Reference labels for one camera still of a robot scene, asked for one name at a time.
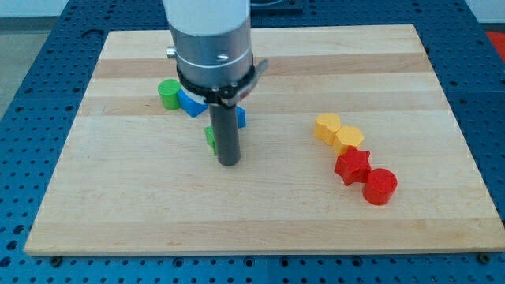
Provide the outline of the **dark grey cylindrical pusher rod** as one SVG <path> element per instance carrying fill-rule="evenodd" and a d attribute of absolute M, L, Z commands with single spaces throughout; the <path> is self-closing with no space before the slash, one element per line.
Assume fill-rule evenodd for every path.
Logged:
<path fill-rule="evenodd" d="M 241 158 L 236 107 L 211 104 L 209 111 L 218 161 L 224 166 L 233 166 Z"/>

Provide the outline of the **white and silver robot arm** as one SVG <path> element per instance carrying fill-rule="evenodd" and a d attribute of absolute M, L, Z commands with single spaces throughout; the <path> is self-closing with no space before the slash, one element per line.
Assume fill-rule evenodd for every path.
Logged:
<path fill-rule="evenodd" d="M 243 0 L 163 0 L 184 92 L 208 105 L 218 161 L 240 158 L 236 105 L 254 88 L 250 4 Z"/>

